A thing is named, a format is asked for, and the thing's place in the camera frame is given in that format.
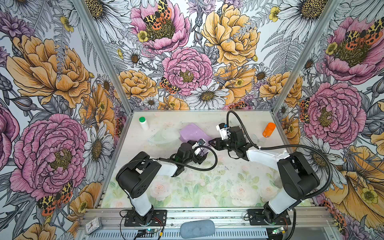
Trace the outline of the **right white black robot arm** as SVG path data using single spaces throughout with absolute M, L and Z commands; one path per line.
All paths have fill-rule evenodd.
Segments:
M 283 189 L 264 205 L 263 212 L 256 216 L 257 220 L 262 219 L 267 225 L 276 223 L 320 184 L 319 177 L 302 153 L 273 153 L 256 148 L 247 142 L 238 126 L 229 127 L 221 123 L 216 129 L 220 137 L 209 141 L 216 150 L 233 151 L 240 159 L 265 165 L 280 174 Z

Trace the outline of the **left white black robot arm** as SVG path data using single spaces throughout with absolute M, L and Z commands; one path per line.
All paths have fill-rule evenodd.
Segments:
M 177 177 L 190 168 L 198 171 L 210 171 L 190 165 L 191 162 L 201 164 L 208 156 L 207 142 L 204 139 L 182 143 L 178 151 L 170 158 L 153 158 L 144 151 L 139 152 L 132 160 L 118 171 L 116 181 L 127 194 L 135 214 L 138 217 L 152 215 L 153 205 L 147 196 L 147 189 L 157 176 Z

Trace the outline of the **pink wrapping paper sheet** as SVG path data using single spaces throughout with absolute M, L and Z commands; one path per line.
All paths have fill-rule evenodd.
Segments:
M 208 143 L 208 141 L 213 139 L 211 136 L 208 136 L 202 129 L 200 129 L 194 123 L 191 123 L 183 127 L 179 131 L 179 134 L 180 134 L 179 139 L 183 143 L 186 143 L 188 141 L 199 141 L 200 139 L 203 139 Z

